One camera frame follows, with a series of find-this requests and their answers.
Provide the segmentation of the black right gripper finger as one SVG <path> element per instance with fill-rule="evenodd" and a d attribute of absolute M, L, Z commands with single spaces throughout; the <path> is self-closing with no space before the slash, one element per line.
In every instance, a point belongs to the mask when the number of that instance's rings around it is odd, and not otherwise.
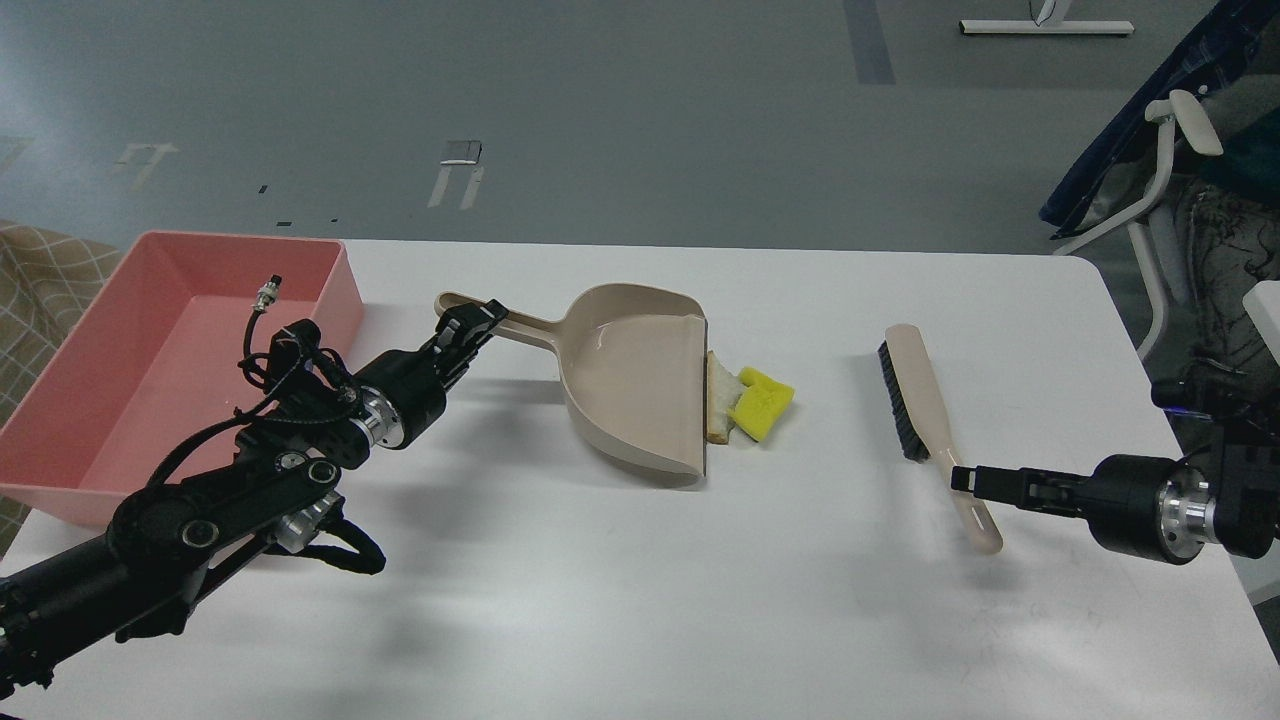
<path fill-rule="evenodd" d="M 1088 483 L 1089 477 L 1034 468 L 955 466 L 950 475 L 950 488 L 975 496 L 975 488 L 1019 486 L 1066 486 L 1075 489 Z"/>
<path fill-rule="evenodd" d="M 1085 519 L 1076 492 L 1066 486 L 1019 486 L 975 488 L 975 497 L 1059 518 Z"/>

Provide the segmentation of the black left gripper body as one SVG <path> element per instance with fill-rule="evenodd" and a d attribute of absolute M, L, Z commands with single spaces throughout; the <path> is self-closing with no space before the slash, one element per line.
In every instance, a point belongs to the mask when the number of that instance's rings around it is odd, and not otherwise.
<path fill-rule="evenodd" d="M 364 388 L 372 441 L 401 450 L 413 443 L 445 410 L 445 388 L 426 346 L 393 348 L 355 373 Z"/>

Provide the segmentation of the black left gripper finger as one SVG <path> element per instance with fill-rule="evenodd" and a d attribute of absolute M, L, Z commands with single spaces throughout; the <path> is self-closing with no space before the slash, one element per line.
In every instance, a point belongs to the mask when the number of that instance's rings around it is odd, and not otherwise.
<path fill-rule="evenodd" d="M 479 351 L 506 319 L 506 306 L 497 300 L 467 301 L 443 307 L 438 315 L 438 351 Z"/>
<path fill-rule="evenodd" d="M 508 315 L 504 305 L 456 305 L 444 310 L 435 333 L 435 374 L 445 392 L 466 374 Z"/>

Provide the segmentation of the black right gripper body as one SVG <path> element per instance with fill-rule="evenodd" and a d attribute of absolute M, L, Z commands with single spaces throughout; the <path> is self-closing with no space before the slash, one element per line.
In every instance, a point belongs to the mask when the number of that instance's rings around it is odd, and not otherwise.
<path fill-rule="evenodd" d="M 1114 455 L 1085 482 L 1085 524 L 1105 550 L 1175 566 L 1216 542 L 1216 500 L 1196 468 L 1165 457 Z"/>

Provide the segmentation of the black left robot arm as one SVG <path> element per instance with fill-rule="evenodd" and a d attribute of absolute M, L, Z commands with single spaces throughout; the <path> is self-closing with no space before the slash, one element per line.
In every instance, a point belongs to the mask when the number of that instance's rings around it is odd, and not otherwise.
<path fill-rule="evenodd" d="M 438 420 L 509 309 L 466 300 L 444 310 L 421 347 L 352 372 L 310 319 L 283 327 L 266 351 L 251 348 L 280 284 L 273 275 L 260 288 L 244 327 L 239 370 L 261 400 L 179 443 L 101 536 L 3 579 L 4 697 L 49 687 L 56 665 L 108 637 L 179 635 L 207 596 L 262 555 L 384 570 L 380 546 L 346 516 L 340 478 Z"/>

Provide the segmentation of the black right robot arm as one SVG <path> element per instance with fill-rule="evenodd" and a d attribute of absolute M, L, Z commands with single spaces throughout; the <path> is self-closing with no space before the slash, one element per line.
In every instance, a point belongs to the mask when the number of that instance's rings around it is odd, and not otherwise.
<path fill-rule="evenodd" d="M 1262 559 L 1277 541 L 1277 391 L 1249 398 L 1224 375 L 1187 370 L 1149 392 L 1203 441 L 1179 459 L 1112 455 L 1088 475 L 960 466 L 964 498 L 1083 520 L 1102 548 L 1183 566 L 1208 544 Z"/>

